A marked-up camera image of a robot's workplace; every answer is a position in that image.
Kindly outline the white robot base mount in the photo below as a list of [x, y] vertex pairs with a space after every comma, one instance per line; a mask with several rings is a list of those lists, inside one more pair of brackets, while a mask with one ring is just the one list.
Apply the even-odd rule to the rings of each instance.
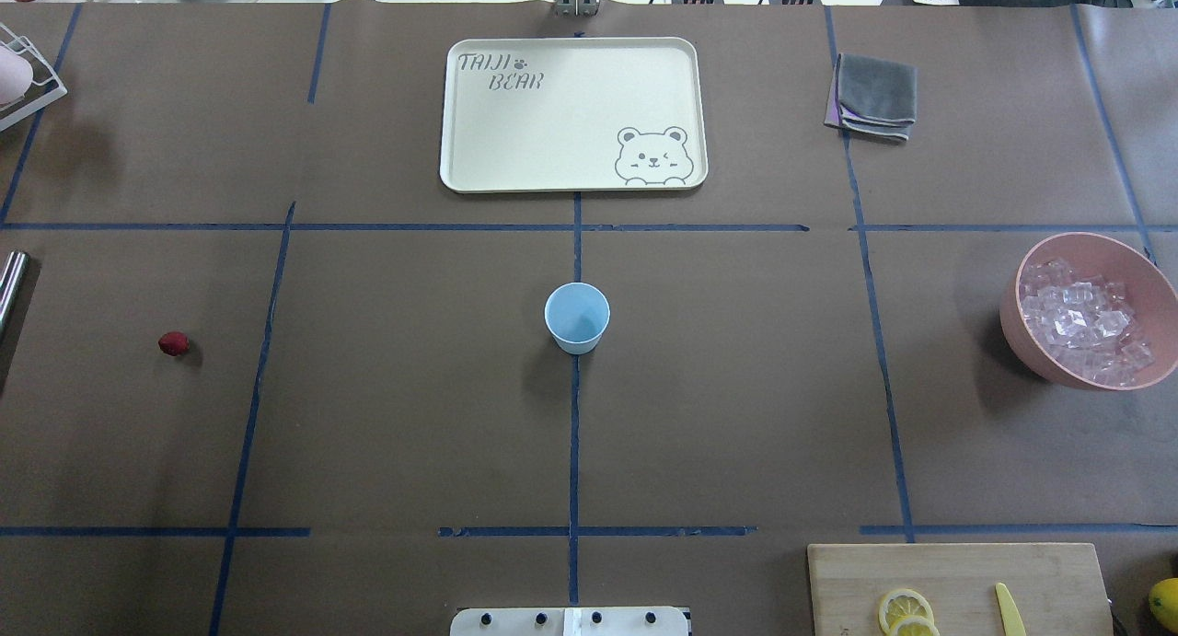
[[690, 635], [681, 607], [472, 607], [450, 635]]

